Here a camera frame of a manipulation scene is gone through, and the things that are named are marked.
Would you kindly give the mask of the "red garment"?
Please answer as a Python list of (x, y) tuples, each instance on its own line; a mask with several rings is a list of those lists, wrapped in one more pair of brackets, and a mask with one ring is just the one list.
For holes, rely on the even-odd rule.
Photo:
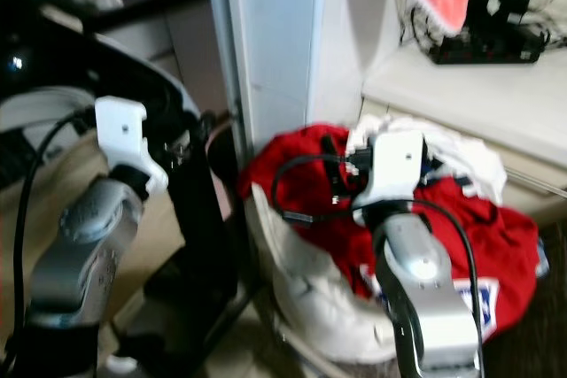
[[(275, 136), (245, 167), (238, 180), (240, 196), (251, 195), (259, 184), (268, 200), (288, 212), (312, 213), (315, 224), (295, 226), (297, 234), (330, 254), (357, 297), (384, 300), (374, 276), (376, 257), (371, 232), (347, 215), (349, 205), (332, 205), (330, 185), (323, 169), (320, 139), (331, 135), (346, 152), (348, 128), (316, 124)], [(443, 216), (450, 212), (470, 239), (477, 261), (485, 336), (518, 325), (535, 296), (540, 262), (538, 226), (526, 213), (482, 197), (466, 197), (454, 177), (418, 185), (415, 204), (426, 224), (453, 260), (454, 285), (469, 295), (470, 266), (457, 228)]]

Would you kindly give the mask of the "black upright panel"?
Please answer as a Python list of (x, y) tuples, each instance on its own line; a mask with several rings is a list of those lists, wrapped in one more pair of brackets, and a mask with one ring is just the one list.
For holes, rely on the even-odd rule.
[(152, 378), (193, 378), (250, 304), (242, 256), (221, 208), (209, 144), (230, 132), (230, 112), (204, 112), (191, 129), (186, 159), (171, 174), (169, 193), (183, 246), (144, 285), (139, 365)]

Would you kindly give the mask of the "white cabinet side panel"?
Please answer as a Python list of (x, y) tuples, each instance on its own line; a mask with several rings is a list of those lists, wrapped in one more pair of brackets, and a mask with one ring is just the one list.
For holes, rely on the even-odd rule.
[(239, 166), (276, 135), (356, 120), (356, 67), (336, 72), (355, 43), (328, 18), (343, 0), (210, 0)]

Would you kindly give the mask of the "white garment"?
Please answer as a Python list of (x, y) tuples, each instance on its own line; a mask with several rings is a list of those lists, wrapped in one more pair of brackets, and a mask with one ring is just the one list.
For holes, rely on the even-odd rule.
[(429, 120), (394, 118), (392, 115), (361, 115), (346, 140), (347, 154), (364, 148), (373, 135), (386, 131), (416, 131), (423, 136), (423, 180), (454, 177), (466, 197), (482, 197), (501, 204), (507, 173), (500, 155), (482, 140), (458, 134)]

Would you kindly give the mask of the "white laundry bag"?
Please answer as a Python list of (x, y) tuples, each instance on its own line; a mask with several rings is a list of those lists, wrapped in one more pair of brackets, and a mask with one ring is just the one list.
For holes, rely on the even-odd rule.
[(384, 308), (357, 297), (324, 249), (301, 239), (252, 185), (245, 197), (248, 227), (268, 278), (276, 311), (299, 340), (324, 360), (382, 365), (396, 358), (392, 322)]

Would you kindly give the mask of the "black power strip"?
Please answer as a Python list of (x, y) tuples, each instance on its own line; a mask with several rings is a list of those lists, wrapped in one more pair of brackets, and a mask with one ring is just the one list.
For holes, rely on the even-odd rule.
[(447, 64), (531, 64), (538, 61), (543, 42), (507, 42), (503, 39), (446, 38), (426, 56), (438, 66)]

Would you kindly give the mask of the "black power adapter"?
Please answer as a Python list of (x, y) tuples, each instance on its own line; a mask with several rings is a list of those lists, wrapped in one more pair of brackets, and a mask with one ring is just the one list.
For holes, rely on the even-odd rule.
[(475, 38), (536, 39), (522, 20), (532, 0), (469, 0), (466, 27)]

